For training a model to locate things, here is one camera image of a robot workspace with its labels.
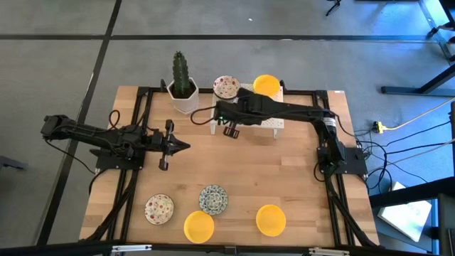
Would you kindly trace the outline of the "green patterned teal-sided bowl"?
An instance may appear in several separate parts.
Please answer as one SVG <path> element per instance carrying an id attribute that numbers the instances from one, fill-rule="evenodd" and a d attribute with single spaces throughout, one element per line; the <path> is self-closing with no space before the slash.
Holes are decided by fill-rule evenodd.
<path id="1" fill-rule="evenodd" d="M 228 194 L 219 185 L 206 186 L 199 195 L 200 209 L 208 215 L 219 215 L 228 206 Z"/>

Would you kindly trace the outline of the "silver beam bracket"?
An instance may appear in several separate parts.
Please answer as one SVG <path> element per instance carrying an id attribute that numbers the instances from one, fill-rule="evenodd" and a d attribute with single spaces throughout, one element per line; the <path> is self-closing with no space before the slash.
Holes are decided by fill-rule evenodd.
<path id="1" fill-rule="evenodd" d="M 345 250 L 314 247 L 309 249 L 309 256 L 350 256 L 350 252 Z"/>
<path id="2" fill-rule="evenodd" d="M 149 250 L 152 250 L 152 245 L 115 245 L 112 247 L 112 253 L 141 252 Z"/>

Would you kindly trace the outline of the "white perforated shelf rack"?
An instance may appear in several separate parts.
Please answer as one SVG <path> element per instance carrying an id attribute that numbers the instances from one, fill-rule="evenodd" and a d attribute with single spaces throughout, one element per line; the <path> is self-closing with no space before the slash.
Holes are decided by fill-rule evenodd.
<path id="1" fill-rule="evenodd" d="M 240 86 L 246 90 L 253 91 L 253 84 L 241 83 Z M 279 92 L 274 97 L 272 97 L 272 99 L 276 102 L 283 102 L 284 91 L 283 91 L 282 86 L 279 86 Z M 213 105 L 215 105 L 215 103 L 220 100 L 221 100 L 220 98 L 218 98 L 215 94 L 213 94 Z M 237 102 L 237 98 L 235 98 L 233 100 L 228 100 L 228 102 Z M 214 110 L 211 110 L 210 118 L 213 116 L 214 116 Z M 228 125 L 228 123 L 223 124 L 223 122 L 221 122 L 220 124 L 218 124 L 218 121 L 211 120 L 209 122 L 209 125 L 210 125 L 210 133 L 212 135 L 214 135 L 217 127 L 226 126 L 226 125 Z M 239 127 L 254 127 L 254 128 L 262 128 L 262 129 L 271 129 L 273 131 L 273 133 L 272 133 L 273 137 L 276 139 L 276 138 L 278 138 L 279 134 L 284 129 L 284 120 L 278 119 L 278 118 L 270 118 L 265 121 L 262 121 L 262 123 L 259 125 L 253 124 L 251 126 L 246 126 L 243 124 L 237 124 L 236 129 L 238 129 Z"/>

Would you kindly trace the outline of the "black overhead frame beam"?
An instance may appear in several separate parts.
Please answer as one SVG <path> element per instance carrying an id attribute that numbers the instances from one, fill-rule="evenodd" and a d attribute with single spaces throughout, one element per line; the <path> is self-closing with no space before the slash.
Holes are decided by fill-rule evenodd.
<path id="1" fill-rule="evenodd" d="M 115 245 L 123 245 L 119 240 L 110 241 L 81 241 L 53 245 L 34 245 L 28 247 L 10 247 L 0 249 L 0 256 L 93 256 L 112 252 Z M 198 251 L 219 252 L 226 255 L 238 253 L 289 253 L 309 255 L 309 249 L 314 247 L 289 246 L 249 246 L 249 245 L 174 245 L 174 244 L 145 244 L 152 245 L 152 250 L 166 251 Z M 449 250 L 440 255 L 389 250 L 381 246 L 360 247 L 340 245 L 338 247 L 320 247 L 323 249 L 345 250 L 350 256 L 455 256 L 455 250 Z"/>

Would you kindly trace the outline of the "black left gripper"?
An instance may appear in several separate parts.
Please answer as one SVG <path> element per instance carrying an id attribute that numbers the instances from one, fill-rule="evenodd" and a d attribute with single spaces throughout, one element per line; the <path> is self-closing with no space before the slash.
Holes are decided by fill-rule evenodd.
<path id="1" fill-rule="evenodd" d="M 162 171 L 168 170 L 167 158 L 171 155 L 171 135 L 173 134 L 174 123 L 171 119 L 166 120 L 165 132 L 161 132 L 159 129 L 153 129 L 152 142 L 157 151 L 162 153 L 162 157 L 159 161 L 159 168 Z M 177 138 L 173 138 L 173 144 L 175 145 L 173 153 L 177 154 L 180 151 L 189 149 L 191 146 L 186 142 L 182 142 Z"/>

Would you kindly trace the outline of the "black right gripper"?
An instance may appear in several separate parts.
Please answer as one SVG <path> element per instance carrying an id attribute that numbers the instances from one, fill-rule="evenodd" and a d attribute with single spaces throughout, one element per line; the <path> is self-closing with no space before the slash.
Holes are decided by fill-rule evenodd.
<path id="1" fill-rule="evenodd" d="M 236 129 L 237 124 L 253 125 L 257 124 L 257 117 L 248 110 L 248 103 L 253 92 L 240 88 L 237 93 L 237 102 L 233 102 L 233 121 L 228 122 L 228 126 L 223 130 L 223 134 L 227 137 L 238 138 L 239 131 Z"/>

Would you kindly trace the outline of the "black desk foot bar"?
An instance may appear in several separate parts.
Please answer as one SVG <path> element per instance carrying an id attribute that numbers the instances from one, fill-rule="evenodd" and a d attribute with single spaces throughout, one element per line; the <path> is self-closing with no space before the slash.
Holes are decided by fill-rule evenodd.
<path id="1" fill-rule="evenodd" d="M 421 87 L 382 86 L 381 93 L 389 95 L 416 95 L 433 97 L 455 97 L 455 89 L 439 89 L 441 85 L 455 77 L 455 64 L 438 74 Z"/>

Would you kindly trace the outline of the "white flat box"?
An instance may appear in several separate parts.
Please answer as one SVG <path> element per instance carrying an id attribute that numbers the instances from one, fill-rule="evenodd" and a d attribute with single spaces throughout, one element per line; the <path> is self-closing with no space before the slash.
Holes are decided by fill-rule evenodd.
<path id="1" fill-rule="evenodd" d="M 379 210 L 378 217 L 414 242 L 418 242 L 432 205 L 427 201 L 387 206 Z"/>

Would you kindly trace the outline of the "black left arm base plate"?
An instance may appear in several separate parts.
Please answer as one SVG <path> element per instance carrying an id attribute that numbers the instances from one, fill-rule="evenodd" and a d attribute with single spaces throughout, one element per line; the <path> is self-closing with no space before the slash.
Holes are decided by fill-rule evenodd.
<path id="1" fill-rule="evenodd" d="M 97 169 L 135 170 L 144 166 L 145 152 L 140 151 L 131 157 L 117 156 L 106 149 L 91 149 L 90 153 L 97 157 Z"/>

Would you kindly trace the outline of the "white hexagonal plant pot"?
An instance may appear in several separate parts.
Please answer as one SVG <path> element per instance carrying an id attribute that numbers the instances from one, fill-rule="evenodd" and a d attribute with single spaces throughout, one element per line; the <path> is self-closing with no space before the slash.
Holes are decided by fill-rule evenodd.
<path id="1" fill-rule="evenodd" d="M 196 111 L 198 109 L 199 104 L 199 87 L 196 85 L 192 77 L 189 77 L 189 80 L 194 91 L 188 98 L 175 98 L 173 96 L 172 89 L 174 81 L 172 81 L 166 87 L 167 92 L 171 97 L 171 101 L 173 103 L 174 108 L 183 114 L 191 114 L 192 112 Z"/>

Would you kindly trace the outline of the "black tripod legs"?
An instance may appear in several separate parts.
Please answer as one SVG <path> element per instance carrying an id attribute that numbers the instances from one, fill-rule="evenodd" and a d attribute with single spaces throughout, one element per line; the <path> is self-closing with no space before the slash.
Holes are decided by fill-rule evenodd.
<path id="1" fill-rule="evenodd" d="M 332 7 L 326 12 L 326 16 L 331 15 L 334 11 L 341 7 L 342 0 L 327 0 L 333 3 Z"/>

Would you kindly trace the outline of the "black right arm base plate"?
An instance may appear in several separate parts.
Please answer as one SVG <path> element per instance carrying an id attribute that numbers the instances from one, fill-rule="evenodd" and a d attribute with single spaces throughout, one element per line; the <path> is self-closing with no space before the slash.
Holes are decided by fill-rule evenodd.
<path id="1" fill-rule="evenodd" d="M 317 157 L 320 170 L 324 174 L 364 175 L 367 171 L 365 157 L 359 148 L 341 149 L 341 158 L 332 156 L 328 148 L 319 147 Z"/>

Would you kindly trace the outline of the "black desk frame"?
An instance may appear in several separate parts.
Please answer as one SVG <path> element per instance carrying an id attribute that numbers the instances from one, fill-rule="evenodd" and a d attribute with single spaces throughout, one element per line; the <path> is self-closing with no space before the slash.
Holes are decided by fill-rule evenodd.
<path id="1" fill-rule="evenodd" d="M 414 242 L 389 224 L 392 230 L 388 235 L 394 234 L 397 239 L 415 247 L 420 241 L 438 240 L 440 254 L 455 250 L 455 176 L 412 187 L 396 182 L 390 192 L 370 197 L 371 206 L 379 209 L 415 201 L 427 201 L 432 205 L 419 241 Z"/>

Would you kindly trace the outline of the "yellow plastic bowl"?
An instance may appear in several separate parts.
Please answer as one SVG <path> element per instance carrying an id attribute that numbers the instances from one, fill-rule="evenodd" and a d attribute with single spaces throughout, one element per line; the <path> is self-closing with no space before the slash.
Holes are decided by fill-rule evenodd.
<path id="1" fill-rule="evenodd" d="M 185 219 L 183 231 L 186 238 L 195 244 L 202 244 L 212 237 L 215 223 L 211 215 L 197 210 Z"/>
<path id="2" fill-rule="evenodd" d="M 259 95 L 275 98 L 280 91 L 279 80 L 273 75 L 260 75 L 253 82 L 253 92 Z"/>
<path id="3" fill-rule="evenodd" d="M 264 205 L 257 211 L 255 221 L 259 231 L 268 237 L 281 235 L 287 224 L 282 209 L 271 204 Z"/>

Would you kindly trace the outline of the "tall green cactus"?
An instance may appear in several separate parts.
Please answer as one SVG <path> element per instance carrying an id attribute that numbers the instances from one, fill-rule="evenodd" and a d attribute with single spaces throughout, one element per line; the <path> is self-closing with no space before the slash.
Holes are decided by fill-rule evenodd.
<path id="1" fill-rule="evenodd" d="M 191 96 L 191 84 L 188 74 L 187 60 L 181 51 L 173 57 L 173 96 L 186 99 Z"/>

